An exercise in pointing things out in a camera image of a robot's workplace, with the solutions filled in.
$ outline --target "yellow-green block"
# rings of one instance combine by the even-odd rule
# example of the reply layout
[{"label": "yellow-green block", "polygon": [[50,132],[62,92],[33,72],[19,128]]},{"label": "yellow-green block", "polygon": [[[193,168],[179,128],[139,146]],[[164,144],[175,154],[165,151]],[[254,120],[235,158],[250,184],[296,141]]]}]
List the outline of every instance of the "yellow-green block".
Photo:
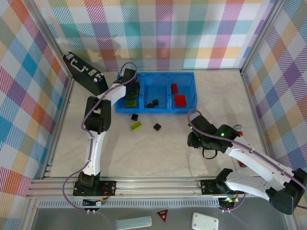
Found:
[{"label": "yellow-green block", "polygon": [[127,108],[132,108],[132,107],[136,107],[136,101],[130,101],[130,102],[126,102],[126,107]]},{"label": "yellow-green block", "polygon": [[140,127],[142,127],[142,124],[140,122],[137,122],[134,125],[130,126],[132,131],[137,130]]}]

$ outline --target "blue bin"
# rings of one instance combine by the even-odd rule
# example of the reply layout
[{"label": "blue bin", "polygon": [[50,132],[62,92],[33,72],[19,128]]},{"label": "blue bin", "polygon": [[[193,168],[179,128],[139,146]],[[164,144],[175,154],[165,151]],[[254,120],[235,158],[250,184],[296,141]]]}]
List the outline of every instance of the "blue bin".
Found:
[{"label": "blue bin", "polygon": [[[115,103],[117,113],[126,114],[186,114],[190,109],[196,109],[197,94],[194,73],[185,72],[139,72],[137,81],[140,83],[140,94],[137,98],[121,98]],[[171,85],[177,84],[178,93],[185,95],[186,107],[176,107],[175,94],[172,94]],[[146,105],[158,99],[159,105],[154,108],[146,108]],[[134,108],[126,108],[127,101],[137,101]]]}]

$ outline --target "plaid wall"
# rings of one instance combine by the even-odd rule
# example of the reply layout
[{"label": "plaid wall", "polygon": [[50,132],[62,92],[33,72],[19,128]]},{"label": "plaid wall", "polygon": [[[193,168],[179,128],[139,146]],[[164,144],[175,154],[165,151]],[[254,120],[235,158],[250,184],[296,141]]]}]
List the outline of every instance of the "plaid wall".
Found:
[{"label": "plaid wall", "polygon": [[22,0],[0,0],[0,230],[17,228],[67,82]]},{"label": "plaid wall", "polygon": [[128,60],[139,69],[238,68],[274,2],[35,1],[64,52],[107,71]]},{"label": "plaid wall", "polygon": [[[272,157],[307,170],[307,0],[288,0],[246,81]],[[297,209],[300,215],[307,211]]]}]

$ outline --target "warning sign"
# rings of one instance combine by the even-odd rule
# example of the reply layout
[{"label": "warning sign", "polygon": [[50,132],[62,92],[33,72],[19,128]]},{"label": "warning sign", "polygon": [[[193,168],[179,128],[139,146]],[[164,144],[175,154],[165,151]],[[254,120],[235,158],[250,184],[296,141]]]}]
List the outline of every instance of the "warning sign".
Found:
[{"label": "warning sign", "polygon": [[168,209],[164,209],[164,210],[161,210],[161,211],[156,211],[156,213],[164,221],[164,223],[166,223]]}]

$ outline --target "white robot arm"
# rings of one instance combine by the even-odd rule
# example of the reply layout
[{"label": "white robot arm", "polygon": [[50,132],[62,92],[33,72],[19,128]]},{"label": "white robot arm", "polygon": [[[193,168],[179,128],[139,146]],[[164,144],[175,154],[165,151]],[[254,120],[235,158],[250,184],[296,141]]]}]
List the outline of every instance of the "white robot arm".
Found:
[{"label": "white robot arm", "polygon": [[[111,87],[115,87],[116,85],[119,85],[118,83],[113,84]],[[113,106],[120,98],[124,97],[126,95],[126,86],[121,85],[112,91],[110,91],[104,100],[111,101],[111,106]],[[83,170],[83,173],[86,175],[98,175],[100,173],[100,155],[101,155],[101,147],[102,142],[104,141],[104,137],[106,135],[106,131],[101,132],[98,134],[95,131],[91,131],[93,135],[93,147],[92,147],[92,154],[90,163],[88,166]],[[87,150],[86,152],[90,154],[90,146],[91,146],[91,137],[88,135],[88,144],[87,144]]]},{"label": "white robot arm", "polygon": [[[249,145],[243,136],[235,138],[235,141],[244,145]],[[269,200],[270,198],[266,193],[267,189],[272,187],[276,191],[280,191],[285,188],[285,183],[288,184],[290,182],[290,178],[285,176],[283,172],[287,172],[291,176],[294,175],[291,168],[281,165],[267,155],[261,153],[269,161],[279,165],[283,169],[283,172],[280,172],[266,161],[263,161],[263,159],[259,158],[257,155],[248,152],[236,144],[234,144],[232,147],[228,147],[225,154],[244,163],[247,167],[262,177],[252,177],[237,172],[231,172],[227,176],[225,183],[231,190],[234,191],[250,193]]]},{"label": "white robot arm", "polygon": [[255,151],[244,137],[230,126],[222,125],[217,129],[201,114],[192,121],[189,118],[188,120],[193,131],[188,136],[188,146],[220,151],[244,163],[261,176],[247,176],[232,169],[223,169],[215,179],[218,189],[253,194],[268,200],[285,214],[291,215],[294,212],[305,192],[298,183],[304,187],[307,183],[307,173],[303,169],[293,171],[266,154]]}]

